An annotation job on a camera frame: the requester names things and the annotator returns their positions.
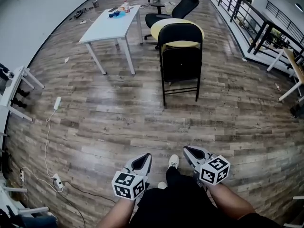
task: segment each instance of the white tabletop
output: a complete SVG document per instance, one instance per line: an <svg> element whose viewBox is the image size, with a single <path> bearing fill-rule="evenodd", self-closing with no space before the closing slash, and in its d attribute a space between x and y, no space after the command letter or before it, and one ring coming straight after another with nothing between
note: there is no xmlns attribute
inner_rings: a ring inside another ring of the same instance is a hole
<svg viewBox="0 0 304 228"><path fill-rule="evenodd" d="M19 83L22 79L22 75L23 75L23 66L18 67L14 70L14 77L12 79L11 85L10 87L6 87L3 96L0 100L0 105L3 105L5 107L7 107L10 104L10 100L12 99L12 97L14 96L14 94L16 93L16 90L19 86Z"/></svg>
<svg viewBox="0 0 304 228"><path fill-rule="evenodd" d="M130 12L121 18L109 18L111 9L106 9L86 31L80 39L80 43L86 43L96 40L123 38L138 12L140 5L130 6Z"/></svg>

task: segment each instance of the forearm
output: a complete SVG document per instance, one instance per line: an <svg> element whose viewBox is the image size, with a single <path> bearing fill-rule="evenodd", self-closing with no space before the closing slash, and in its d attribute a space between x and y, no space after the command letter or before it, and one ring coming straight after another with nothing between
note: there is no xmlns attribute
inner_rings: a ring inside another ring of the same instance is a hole
<svg viewBox="0 0 304 228"><path fill-rule="evenodd" d="M255 213L250 203L235 194L225 185L208 185L208 188L218 209L222 210L229 217L239 219L244 215Z"/></svg>
<svg viewBox="0 0 304 228"><path fill-rule="evenodd" d="M98 223L96 228L127 227L133 213L135 201L120 199L109 213Z"/></svg>

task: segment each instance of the black office chair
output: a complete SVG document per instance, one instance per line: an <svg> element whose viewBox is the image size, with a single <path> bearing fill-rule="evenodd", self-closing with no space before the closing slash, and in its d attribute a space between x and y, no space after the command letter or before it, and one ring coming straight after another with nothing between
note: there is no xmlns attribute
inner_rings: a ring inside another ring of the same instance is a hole
<svg viewBox="0 0 304 228"><path fill-rule="evenodd" d="M200 43L198 47L168 47L166 43L174 41L193 41ZM200 92L200 70L202 66L203 35L194 24L176 23L163 27L158 35L161 62L161 82L163 105L166 105L166 95L196 91L195 101ZM196 87L165 90L164 83L197 79Z"/></svg>
<svg viewBox="0 0 304 228"><path fill-rule="evenodd" d="M172 16L167 14L161 14L161 7L164 7L161 4L155 3L151 6L157 7L157 10L159 13L148 13L146 15L146 24L149 28L152 27L153 24L155 24L157 21L162 19L169 19L169 18L178 18L183 19L186 17L187 14L189 14L192 10L194 10L198 4L200 3L199 0L181 0L180 3L173 9ZM152 36L151 34L144 36L144 39L146 40L148 37Z"/></svg>

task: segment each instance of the white shoe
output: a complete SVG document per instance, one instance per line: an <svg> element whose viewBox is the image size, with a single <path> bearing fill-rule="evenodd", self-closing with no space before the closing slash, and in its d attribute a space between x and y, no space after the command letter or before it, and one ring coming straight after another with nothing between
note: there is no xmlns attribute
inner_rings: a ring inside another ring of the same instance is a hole
<svg viewBox="0 0 304 228"><path fill-rule="evenodd" d="M169 159L169 167L168 167L168 169L171 166L173 166L173 167L175 167L177 169L178 166L179 166L179 163L180 163L179 157L176 154L172 155L170 157L170 159Z"/></svg>
<svg viewBox="0 0 304 228"><path fill-rule="evenodd" d="M168 185L167 185L165 182L161 181L160 183L158 183L157 188L165 189L167 186L168 186Z"/></svg>

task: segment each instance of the wooden table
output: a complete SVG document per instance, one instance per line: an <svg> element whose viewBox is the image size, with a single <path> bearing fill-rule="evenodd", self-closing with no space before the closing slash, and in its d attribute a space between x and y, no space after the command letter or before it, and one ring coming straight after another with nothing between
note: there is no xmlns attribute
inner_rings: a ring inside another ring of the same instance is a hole
<svg viewBox="0 0 304 228"><path fill-rule="evenodd" d="M201 30L201 33L202 33L203 39L204 39L205 33L202 30L202 28L199 27L197 24L195 24L195 23L193 23L189 20L186 20L186 19L175 19L175 18L162 19L160 21L157 21L151 27L151 35L153 36L154 39L156 39L158 41L158 34L160 33L161 29L163 27L165 27L166 25L176 24L176 23L187 23L187 24L196 25ZM181 47L182 48L188 48L188 47L195 47L198 44L199 43L197 43L197 42L180 40L180 41L174 41L174 42L167 43L166 45L171 46L171 47L176 47L176 48L181 48Z"/></svg>
<svg viewBox="0 0 304 228"><path fill-rule="evenodd" d="M106 74L106 71L101 66L99 59L92 48L91 42L100 41L106 39L114 39L115 44L118 45L118 40L121 39L121 44L124 48L125 55L128 60L130 71L135 75L129 43L127 40L127 33L129 27L136 16L137 30L139 35L139 41L143 43L142 27L139 14L140 5L131 6L130 12L126 13L124 16L117 18L109 18L109 12L111 9L106 9L101 15L95 20L91 27L86 31L86 33L80 39L80 43L85 43L87 49L91 53L93 59L95 60L97 66L99 67L102 74Z"/></svg>
<svg viewBox="0 0 304 228"><path fill-rule="evenodd" d="M17 116L21 118L25 118L29 121L33 121L32 118L28 117L27 115L21 113L17 109L11 106L10 100L14 98L16 91L19 87L19 84L21 80L23 80L25 83L27 83L32 89L34 89L34 86L23 76L28 75L36 84L38 84L41 88L44 88L44 85L41 84L30 72L28 68L25 68L24 66L18 67L14 70L14 77L12 78L12 82L10 87L6 87L5 91L3 93L3 96L0 99L0 105L7 108L12 113L16 114Z"/></svg>
<svg viewBox="0 0 304 228"><path fill-rule="evenodd" d="M275 63L280 59L282 54L285 54L288 61L290 62L291 66L294 69L294 73L296 74L299 82L296 83L290 90L288 90L284 95L282 95L279 98L279 101L283 101L287 96L289 96L294 90L296 90L298 87L300 87L302 84L304 84L304 71L302 67L299 67L297 63L295 62L295 57L292 51L288 50L287 48L283 48L282 51L279 53L279 55L276 57L276 59L273 61L273 63L268 67L267 71L269 72L275 65Z"/></svg>

